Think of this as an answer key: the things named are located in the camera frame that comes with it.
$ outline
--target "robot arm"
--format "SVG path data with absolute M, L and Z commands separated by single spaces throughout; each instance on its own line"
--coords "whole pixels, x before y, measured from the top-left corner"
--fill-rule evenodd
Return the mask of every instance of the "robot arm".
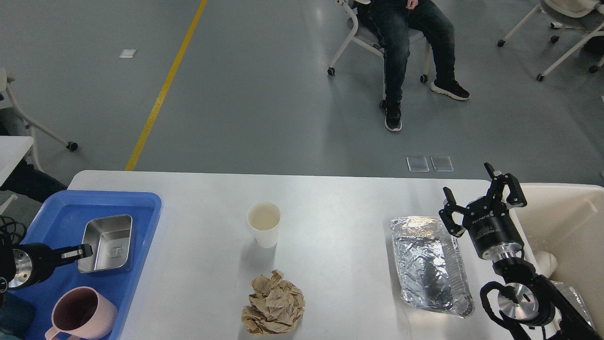
M 465 208 L 457 205 L 449 188 L 445 192 L 445 205 L 439 211 L 448 232 L 460 237 L 467 230 L 478 257 L 493 262 L 495 273 L 503 277 L 506 285 L 492 281 L 480 290 L 480 298 L 489 318 L 507 329 L 515 340 L 530 340 L 522 325 L 542 327 L 549 324 L 556 309 L 562 316 L 560 330 L 549 340 L 602 340 L 579 312 L 564 298 L 558 289 L 535 267 L 518 257 L 524 251 L 524 242 L 509 216 L 509 209 L 526 206 L 526 198 L 516 177 L 502 174 L 485 163 L 491 177 L 487 194 L 470 202 Z M 510 194 L 503 202 L 503 190 Z M 453 220 L 453 213 L 463 215 L 461 225 Z M 498 290 L 500 318 L 491 309 L 487 295 Z
M 43 243 L 13 244 L 0 232 L 0 307 L 7 290 L 16 290 L 48 279 L 56 267 L 92 256 L 90 244 L 52 249 Z

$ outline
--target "paper cup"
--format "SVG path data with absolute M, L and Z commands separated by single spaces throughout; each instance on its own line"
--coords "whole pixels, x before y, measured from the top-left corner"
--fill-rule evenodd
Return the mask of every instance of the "paper cup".
M 541 269 L 541 273 L 546 278 L 550 277 L 551 274 L 558 267 L 558 261 L 554 257 L 554 255 L 547 252 L 535 252 L 535 261 L 537 261 L 537 266 Z
M 262 248 L 274 247 L 279 236 L 279 207 L 271 202 L 254 204 L 248 210 L 248 224 Z

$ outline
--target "pink mug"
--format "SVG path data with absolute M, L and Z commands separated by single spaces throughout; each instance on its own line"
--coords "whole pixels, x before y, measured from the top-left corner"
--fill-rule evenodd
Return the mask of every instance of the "pink mug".
M 100 339 L 114 326 L 117 308 L 91 287 L 73 288 L 57 301 L 51 320 L 53 326 L 44 334 L 47 340 L 65 332 L 67 340 Z

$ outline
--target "jeans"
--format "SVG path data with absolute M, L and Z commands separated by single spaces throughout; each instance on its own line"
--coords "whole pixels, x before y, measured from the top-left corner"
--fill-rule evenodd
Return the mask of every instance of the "jeans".
M 358 18 L 384 48 L 386 101 L 400 102 L 409 57 L 409 28 L 419 30 L 432 45 L 436 79 L 455 80 L 455 38 L 449 19 L 430 0 L 420 0 L 413 10 L 406 0 L 373 0 L 358 7 Z
M 34 320 L 34 306 L 11 293 L 6 293 L 4 299 L 0 309 L 0 340 L 24 338 Z
M 0 123 L 0 136 L 9 136 L 10 134 Z M 17 194 L 25 195 L 32 200 L 40 203 L 55 192 L 67 189 L 67 187 L 56 179 L 46 175 L 42 171 L 34 169 L 33 165 L 27 164 L 21 160 L 8 175 L 4 184 L 0 186 L 0 191 L 9 190 Z

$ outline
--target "white shoe sole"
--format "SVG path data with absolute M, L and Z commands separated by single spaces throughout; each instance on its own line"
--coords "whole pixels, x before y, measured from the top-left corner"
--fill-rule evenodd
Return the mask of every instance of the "white shoe sole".
M 399 126 L 397 126 L 397 127 L 396 127 L 396 128 L 394 128 L 394 129 L 391 129 L 391 128 L 389 128 L 389 127 L 388 127 L 388 123 L 386 122 L 386 118 L 384 118 L 384 126 L 386 126 L 386 129 L 387 129 L 388 131 L 397 132 L 397 131 L 402 130 L 402 128 L 403 128 L 403 122 L 402 122 L 402 121 L 399 121 Z
M 430 90 L 432 90 L 432 92 L 435 92 L 435 93 L 440 93 L 440 94 L 447 95 L 447 96 L 449 96 L 449 97 L 451 97 L 451 98 L 453 98 L 453 99 L 455 99 L 455 100 L 461 100 L 461 101 L 464 101 L 464 100 L 468 100 L 468 99 L 470 99 L 470 97 L 471 97 L 471 96 L 469 96 L 468 98 L 462 98 L 462 97 L 460 97 L 460 96 L 456 96 L 455 94 L 452 94 L 452 93 L 451 93 L 451 92 L 449 92 L 449 91 L 446 91 L 446 90 L 443 90 L 443 89 L 441 89 L 441 88 L 437 87 L 436 85 L 434 85 L 434 82 L 432 82 L 432 83 L 430 84 Z

